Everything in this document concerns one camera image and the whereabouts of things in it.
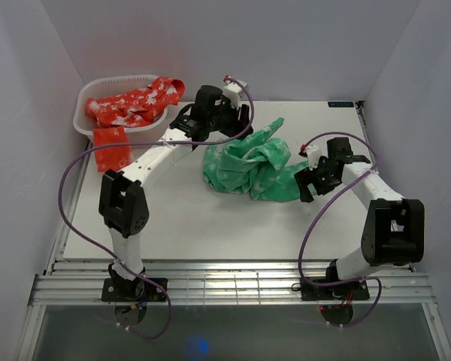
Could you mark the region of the green tie-dye trousers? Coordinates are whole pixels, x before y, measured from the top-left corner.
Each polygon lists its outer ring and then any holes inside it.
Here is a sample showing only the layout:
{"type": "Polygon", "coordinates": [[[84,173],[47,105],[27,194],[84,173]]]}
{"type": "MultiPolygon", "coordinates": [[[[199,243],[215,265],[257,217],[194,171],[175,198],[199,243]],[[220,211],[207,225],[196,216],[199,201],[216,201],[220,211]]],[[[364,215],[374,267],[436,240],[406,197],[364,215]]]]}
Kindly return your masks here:
{"type": "Polygon", "coordinates": [[[300,198],[295,174],[308,167],[306,161],[289,165],[287,143],[274,134],[282,117],[243,140],[206,148],[202,174],[220,193],[249,195],[254,201],[291,202],[300,198]]]}

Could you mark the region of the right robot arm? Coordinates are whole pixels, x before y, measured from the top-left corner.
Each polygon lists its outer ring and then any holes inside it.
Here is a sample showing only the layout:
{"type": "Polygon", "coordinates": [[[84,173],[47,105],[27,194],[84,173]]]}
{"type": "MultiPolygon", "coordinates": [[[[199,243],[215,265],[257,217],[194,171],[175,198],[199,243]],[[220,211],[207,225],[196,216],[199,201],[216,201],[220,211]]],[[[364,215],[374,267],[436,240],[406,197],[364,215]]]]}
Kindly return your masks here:
{"type": "Polygon", "coordinates": [[[337,187],[320,211],[324,214],[332,203],[348,190],[367,211],[359,247],[352,253],[330,262],[320,283],[326,293],[343,298],[352,282],[362,282],[381,269],[418,263],[425,252],[425,206],[418,199],[407,199],[391,188],[375,171],[364,155],[353,152],[348,137],[339,134],[326,143],[327,151],[308,142],[300,156],[308,167],[295,174],[302,202],[311,203],[337,187]]]}

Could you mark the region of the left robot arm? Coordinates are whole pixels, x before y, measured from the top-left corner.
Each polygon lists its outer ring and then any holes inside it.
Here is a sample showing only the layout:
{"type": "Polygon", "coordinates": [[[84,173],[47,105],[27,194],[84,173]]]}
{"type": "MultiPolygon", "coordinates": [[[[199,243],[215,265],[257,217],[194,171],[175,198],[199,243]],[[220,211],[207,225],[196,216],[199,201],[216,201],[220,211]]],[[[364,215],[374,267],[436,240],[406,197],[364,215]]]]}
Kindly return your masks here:
{"type": "Polygon", "coordinates": [[[252,133],[253,105],[244,104],[248,84],[228,79],[223,88],[203,85],[194,102],[184,106],[158,143],[131,165],[108,170],[101,180],[98,211],[113,242],[110,276],[119,279],[119,292],[128,300],[139,299],[144,282],[140,234],[149,220],[146,193],[176,162],[207,143],[211,133],[235,139],[252,133]]]}

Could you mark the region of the orange tie-dye trousers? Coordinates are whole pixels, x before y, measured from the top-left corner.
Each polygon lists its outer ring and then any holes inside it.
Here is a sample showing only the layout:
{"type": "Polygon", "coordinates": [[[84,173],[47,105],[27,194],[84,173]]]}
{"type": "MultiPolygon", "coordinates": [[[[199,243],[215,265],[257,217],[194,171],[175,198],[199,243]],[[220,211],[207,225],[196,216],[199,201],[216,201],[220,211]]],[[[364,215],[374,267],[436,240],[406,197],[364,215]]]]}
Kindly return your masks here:
{"type": "MultiPolygon", "coordinates": [[[[153,121],[169,105],[177,105],[185,92],[182,80],[171,77],[158,77],[135,98],[136,105],[127,107],[127,114],[142,111],[147,116],[145,122],[153,121]]],[[[92,140],[93,146],[104,145],[104,149],[95,152],[97,171],[103,173],[109,169],[119,171],[132,164],[134,160],[132,146],[122,126],[111,129],[96,129],[92,140]]]]}

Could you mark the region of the dark table label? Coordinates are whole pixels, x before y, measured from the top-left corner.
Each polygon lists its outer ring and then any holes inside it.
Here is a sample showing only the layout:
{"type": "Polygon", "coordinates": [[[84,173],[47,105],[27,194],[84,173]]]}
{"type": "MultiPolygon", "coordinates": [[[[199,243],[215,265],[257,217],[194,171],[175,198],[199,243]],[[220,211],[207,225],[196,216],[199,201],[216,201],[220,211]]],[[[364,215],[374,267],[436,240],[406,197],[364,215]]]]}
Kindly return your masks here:
{"type": "Polygon", "coordinates": [[[354,108],[353,102],[327,102],[329,108],[354,108]]]}

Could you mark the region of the white plastic basket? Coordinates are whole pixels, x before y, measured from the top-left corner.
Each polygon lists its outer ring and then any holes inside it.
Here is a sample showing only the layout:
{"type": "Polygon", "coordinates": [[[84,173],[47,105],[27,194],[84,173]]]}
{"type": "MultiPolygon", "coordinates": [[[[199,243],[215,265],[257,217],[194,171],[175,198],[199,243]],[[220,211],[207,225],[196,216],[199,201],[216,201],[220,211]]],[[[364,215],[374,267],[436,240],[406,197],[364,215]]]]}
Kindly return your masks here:
{"type": "Polygon", "coordinates": [[[129,105],[136,105],[135,98],[149,86],[157,76],[151,74],[105,77],[86,84],[79,92],[74,113],[73,126],[89,140],[96,129],[111,129],[122,126],[130,142],[158,140],[165,131],[168,109],[151,122],[145,122],[144,112],[127,114],[129,105]]]}

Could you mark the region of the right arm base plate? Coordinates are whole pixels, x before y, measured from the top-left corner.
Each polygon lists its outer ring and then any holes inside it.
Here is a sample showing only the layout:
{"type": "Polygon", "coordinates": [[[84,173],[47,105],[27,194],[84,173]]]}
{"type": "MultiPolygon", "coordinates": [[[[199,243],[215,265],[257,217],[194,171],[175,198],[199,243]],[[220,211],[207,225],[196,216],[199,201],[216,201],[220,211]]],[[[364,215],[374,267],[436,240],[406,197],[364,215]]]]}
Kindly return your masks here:
{"type": "MultiPolygon", "coordinates": [[[[312,278],[315,284],[325,284],[326,278],[312,278]]],[[[367,301],[370,299],[367,284],[362,282],[349,282],[336,287],[312,286],[303,281],[294,283],[291,286],[293,292],[301,294],[302,301],[367,301]]]]}

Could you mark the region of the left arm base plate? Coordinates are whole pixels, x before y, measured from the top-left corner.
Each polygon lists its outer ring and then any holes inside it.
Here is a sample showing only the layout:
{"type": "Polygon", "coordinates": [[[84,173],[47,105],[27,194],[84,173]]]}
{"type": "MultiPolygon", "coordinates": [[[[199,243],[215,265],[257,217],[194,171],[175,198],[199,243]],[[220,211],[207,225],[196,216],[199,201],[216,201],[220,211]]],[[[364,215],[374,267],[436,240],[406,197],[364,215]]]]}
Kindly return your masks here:
{"type": "Polygon", "coordinates": [[[138,281],[117,281],[107,278],[104,281],[101,298],[103,302],[165,302],[165,294],[159,287],[138,281]]]}

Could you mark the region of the aluminium rail frame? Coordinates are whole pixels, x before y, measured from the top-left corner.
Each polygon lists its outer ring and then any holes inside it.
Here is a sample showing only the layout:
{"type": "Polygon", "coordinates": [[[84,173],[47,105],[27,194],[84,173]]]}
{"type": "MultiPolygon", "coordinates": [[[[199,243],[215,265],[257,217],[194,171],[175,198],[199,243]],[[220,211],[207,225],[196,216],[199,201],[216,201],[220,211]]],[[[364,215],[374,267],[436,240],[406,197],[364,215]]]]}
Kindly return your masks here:
{"type": "MultiPolygon", "coordinates": [[[[32,285],[17,360],[31,360],[47,306],[101,305],[107,261],[75,262],[58,259],[32,285]]],[[[149,262],[147,275],[168,279],[174,306],[300,305],[292,290],[299,281],[294,262],[149,262]]],[[[371,296],[380,294],[382,304],[419,304],[441,360],[451,360],[451,347],[443,328],[428,276],[408,267],[375,274],[382,285],[368,282],[371,296]]]]}

